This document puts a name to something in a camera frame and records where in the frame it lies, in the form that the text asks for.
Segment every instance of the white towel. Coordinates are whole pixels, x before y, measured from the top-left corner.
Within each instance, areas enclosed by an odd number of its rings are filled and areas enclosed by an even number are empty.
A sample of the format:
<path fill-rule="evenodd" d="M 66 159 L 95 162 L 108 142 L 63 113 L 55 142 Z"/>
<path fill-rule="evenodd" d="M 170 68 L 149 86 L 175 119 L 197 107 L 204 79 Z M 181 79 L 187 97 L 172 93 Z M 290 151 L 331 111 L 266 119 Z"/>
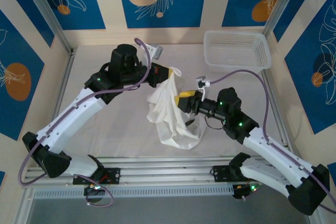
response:
<path fill-rule="evenodd" d="M 201 140 L 206 124 L 203 118 L 183 113 L 175 104 L 177 96 L 184 85 L 184 79 L 177 68 L 162 82 L 154 93 L 148 97 L 149 113 L 147 118 L 156 124 L 159 139 L 162 144 L 190 150 Z M 186 126 L 185 123 L 195 119 Z"/>

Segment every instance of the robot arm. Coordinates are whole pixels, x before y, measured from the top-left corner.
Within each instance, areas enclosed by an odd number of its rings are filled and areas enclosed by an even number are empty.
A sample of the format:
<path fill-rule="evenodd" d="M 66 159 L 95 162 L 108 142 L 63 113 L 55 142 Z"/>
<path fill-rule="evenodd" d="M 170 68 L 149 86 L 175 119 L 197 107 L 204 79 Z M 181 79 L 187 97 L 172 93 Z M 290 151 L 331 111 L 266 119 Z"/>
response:
<path fill-rule="evenodd" d="M 309 174 L 330 190 L 328 169 L 323 165 L 314 167 L 271 137 L 266 139 L 258 123 L 241 111 L 242 101 L 234 88 L 221 90 L 217 101 L 205 99 L 199 91 L 182 92 L 175 98 L 175 103 L 185 113 L 201 113 L 222 121 L 223 130 L 230 138 L 254 150 L 272 165 L 267 166 L 239 153 L 228 167 L 216 168 L 215 172 L 224 175 L 225 181 L 246 181 L 247 178 L 260 181 L 285 195 L 296 209 L 306 215 L 312 215 L 326 197 L 327 194 Z"/>
<path fill-rule="evenodd" d="M 158 59 L 162 48 L 157 50 L 157 47 L 147 46 L 152 52 L 151 58 Z M 145 82 L 150 86 L 155 88 L 158 83 L 168 79 L 170 74 L 168 68 L 155 63 L 151 63 L 150 66 L 148 63 L 143 65 L 138 60 L 135 47 L 126 44 L 119 45 L 112 52 L 111 61 L 104 64 L 99 72 L 90 77 L 79 95 L 57 118 L 37 134 L 28 132 L 24 135 L 23 142 L 29 152 L 38 141 L 45 137 L 41 145 L 34 151 L 33 159 L 50 178 L 67 173 L 80 174 L 99 181 L 104 176 L 104 167 L 96 158 L 66 154 L 63 150 L 74 133 L 89 118 L 122 93 L 105 92 L 94 95 L 97 94 L 96 92 L 122 90 L 126 85 L 136 84 L 145 76 L 147 67 L 150 70 Z M 59 123 L 50 131 L 56 122 Z"/>

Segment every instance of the white tabletop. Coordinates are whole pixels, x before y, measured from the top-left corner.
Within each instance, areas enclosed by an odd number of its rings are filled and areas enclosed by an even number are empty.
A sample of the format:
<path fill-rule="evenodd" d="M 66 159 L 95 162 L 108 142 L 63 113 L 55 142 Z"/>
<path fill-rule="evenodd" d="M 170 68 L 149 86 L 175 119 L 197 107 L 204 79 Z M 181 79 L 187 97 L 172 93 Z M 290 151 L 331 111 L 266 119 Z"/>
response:
<path fill-rule="evenodd" d="M 62 101 L 63 110 L 83 88 L 90 76 L 110 61 L 116 46 L 80 46 Z M 167 67 L 181 70 L 185 78 L 183 90 L 195 90 L 195 78 L 206 75 L 216 80 L 223 73 L 209 72 L 203 57 L 203 45 L 164 45 L 158 61 Z M 250 74 L 234 74 L 211 86 L 209 99 L 216 100 L 219 90 L 234 87 L 242 100 L 242 111 L 262 125 L 265 113 L 265 93 L 260 82 Z M 147 96 L 154 89 L 147 84 L 140 89 L 124 92 L 113 99 L 73 136 L 66 150 L 97 157 L 174 157 L 174 156 L 235 156 L 239 152 L 256 155 L 226 136 L 222 130 L 207 129 L 200 143 L 191 150 L 180 150 L 160 143 L 156 126 L 146 115 L 149 111 Z M 218 121 L 209 119 L 214 127 Z M 280 142 L 272 110 L 269 110 L 267 132 Z"/>

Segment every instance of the white plastic basket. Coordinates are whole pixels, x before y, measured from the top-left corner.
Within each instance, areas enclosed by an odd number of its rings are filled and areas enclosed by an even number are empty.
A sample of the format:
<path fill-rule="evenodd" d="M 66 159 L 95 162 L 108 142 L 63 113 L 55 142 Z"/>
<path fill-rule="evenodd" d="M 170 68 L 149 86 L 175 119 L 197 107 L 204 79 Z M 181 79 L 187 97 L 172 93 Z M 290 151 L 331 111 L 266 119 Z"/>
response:
<path fill-rule="evenodd" d="M 245 31 L 207 31 L 204 57 L 211 72 L 248 69 L 259 73 L 270 68 L 271 55 L 266 38 Z"/>

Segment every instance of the black bracket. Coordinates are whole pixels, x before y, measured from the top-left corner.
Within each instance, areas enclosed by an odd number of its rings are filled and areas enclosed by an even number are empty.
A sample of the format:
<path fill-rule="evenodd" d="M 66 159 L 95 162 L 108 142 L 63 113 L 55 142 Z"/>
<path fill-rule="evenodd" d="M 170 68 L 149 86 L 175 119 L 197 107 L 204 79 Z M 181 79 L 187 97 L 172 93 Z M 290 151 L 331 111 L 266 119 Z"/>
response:
<path fill-rule="evenodd" d="M 233 174 L 228 165 L 215 165 L 210 171 L 210 174 L 214 176 L 215 182 L 246 182 L 248 178 L 243 175 L 237 176 Z"/>
<path fill-rule="evenodd" d="M 213 166 L 210 174 L 214 176 L 215 182 L 246 182 L 248 178 L 242 175 L 240 167 L 248 158 L 250 158 L 249 155 L 239 153 L 230 161 L 229 165 Z"/>
<path fill-rule="evenodd" d="M 120 168 L 104 168 L 101 178 L 97 181 L 101 185 L 118 185 L 120 180 Z M 90 181 L 77 177 L 72 181 L 74 185 L 91 185 Z"/>

